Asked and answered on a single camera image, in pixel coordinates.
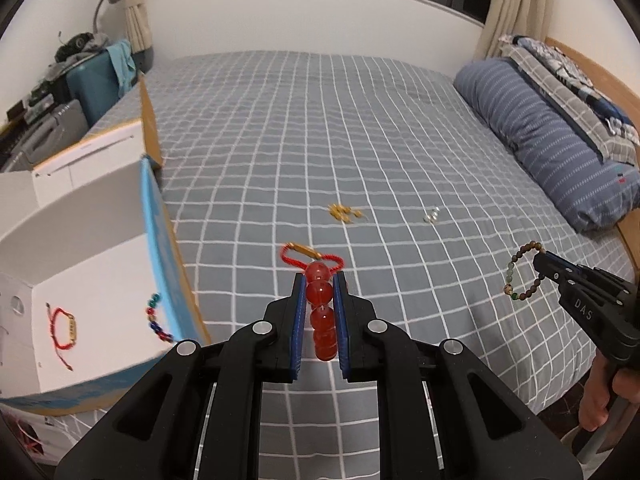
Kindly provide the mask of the person's right hand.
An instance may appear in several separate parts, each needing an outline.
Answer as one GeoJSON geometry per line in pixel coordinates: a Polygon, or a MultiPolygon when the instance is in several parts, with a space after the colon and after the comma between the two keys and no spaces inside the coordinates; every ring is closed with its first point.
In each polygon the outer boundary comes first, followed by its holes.
{"type": "Polygon", "coordinates": [[[592,361],[584,394],[579,405],[579,425],[596,431],[608,421],[608,402],[613,393],[629,402],[625,416],[633,419],[639,408],[639,373],[621,368],[614,376],[612,363],[600,350],[592,361]]]}

